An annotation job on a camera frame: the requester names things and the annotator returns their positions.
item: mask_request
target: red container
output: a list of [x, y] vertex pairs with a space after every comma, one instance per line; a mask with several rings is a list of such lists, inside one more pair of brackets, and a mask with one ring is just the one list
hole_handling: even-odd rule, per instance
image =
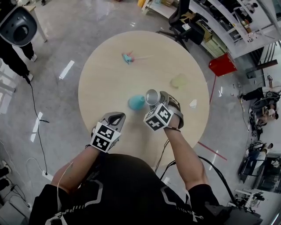
[[237, 71], [233, 58], [228, 53], [210, 61], [209, 68], [216, 76], [222, 76]]

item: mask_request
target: hand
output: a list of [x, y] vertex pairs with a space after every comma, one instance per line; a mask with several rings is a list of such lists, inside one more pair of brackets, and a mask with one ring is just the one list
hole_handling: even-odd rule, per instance
[[174, 114], [172, 116], [172, 119], [169, 122], [169, 127], [174, 127], [174, 128], [178, 128], [180, 124], [180, 118], [178, 115]]

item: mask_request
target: black chair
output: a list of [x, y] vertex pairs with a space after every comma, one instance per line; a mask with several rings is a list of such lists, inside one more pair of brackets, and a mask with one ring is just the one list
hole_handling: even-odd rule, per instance
[[173, 37], [175, 41], [178, 41], [187, 51], [187, 47], [184, 44], [184, 41], [188, 41], [189, 39], [192, 40], [195, 44], [200, 45], [203, 41], [205, 31], [204, 29], [199, 26], [196, 22], [199, 19], [204, 20], [206, 23], [208, 20], [201, 16], [199, 13], [196, 13], [193, 19], [189, 20], [188, 25], [190, 29], [185, 30], [182, 25], [184, 24], [180, 18], [183, 14], [187, 13], [189, 10], [189, 2], [190, 0], [180, 0], [177, 10], [171, 15], [169, 18], [170, 30], [174, 33], [168, 33], [164, 31], [157, 31], [156, 33], [165, 34], [167, 36]]

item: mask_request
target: gray floor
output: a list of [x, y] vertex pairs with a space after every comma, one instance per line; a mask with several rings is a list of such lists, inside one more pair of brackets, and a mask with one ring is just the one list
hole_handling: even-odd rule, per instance
[[[154, 32], [160, 29], [168, 30], [169, 26], [167, 19], [155, 12], [143, 15], [136, 0], [124, 0], [121, 3], [113, 0], [51, 0], [44, 7], [38, 3], [36, 13], [48, 41], [43, 43], [38, 34], [32, 41], [38, 55], [35, 63], [27, 60], [19, 49], [17, 51], [34, 75], [32, 85], [37, 111], [43, 113], [42, 119], [50, 121], [40, 124], [40, 136], [46, 153], [48, 171], [53, 175], [90, 140], [79, 111], [78, 85], [83, 65], [92, 51], [118, 33], [130, 30]], [[208, 68], [211, 56], [201, 46], [191, 42], [187, 43], [187, 46], [200, 65], [211, 93], [215, 78]], [[63, 80], [59, 79], [71, 60], [75, 62], [74, 65]], [[1, 70], [16, 77], [17, 90], [14, 94], [8, 93], [12, 96], [11, 100], [2, 104], [6, 109], [0, 109], [0, 139], [14, 166], [3, 145], [0, 145], [0, 158], [5, 159], [13, 169], [13, 174], [8, 177], [22, 188], [27, 202], [33, 203], [35, 196], [40, 194], [48, 180], [42, 176], [35, 160], [26, 163], [28, 158], [34, 157], [41, 168], [45, 169], [38, 134], [36, 129], [33, 129], [36, 115], [31, 90], [30, 86], [9, 68], [2, 66]], [[199, 144], [195, 147], [199, 155], [214, 161], [232, 190], [249, 188], [252, 183], [252, 180], [248, 180], [244, 185], [237, 177], [237, 169], [243, 158], [249, 134], [236, 97], [237, 77], [239, 76], [236, 73], [217, 78], [209, 121], [200, 140], [227, 160], [215, 156]], [[207, 164], [205, 166], [217, 199], [225, 205], [230, 198], [224, 185], [215, 171], [210, 170]], [[170, 168], [166, 176], [169, 178], [167, 184], [180, 196], [184, 196], [183, 184], [176, 167]], [[3, 197], [8, 191], [9, 188], [6, 188], [0, 195]], [[29, 212], [20, 199], [11, 196], [12, 194], [8, 195], [5, 200], [16, 202], [22, 212], [28, 215]]]

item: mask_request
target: blue cup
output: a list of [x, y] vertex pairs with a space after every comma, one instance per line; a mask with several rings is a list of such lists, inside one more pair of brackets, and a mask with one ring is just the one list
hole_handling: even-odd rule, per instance
[[128, 104], [132, 110], [141, 110], [144, 108], [145, 98], [143, 95], [137, 94], [129, 99]]

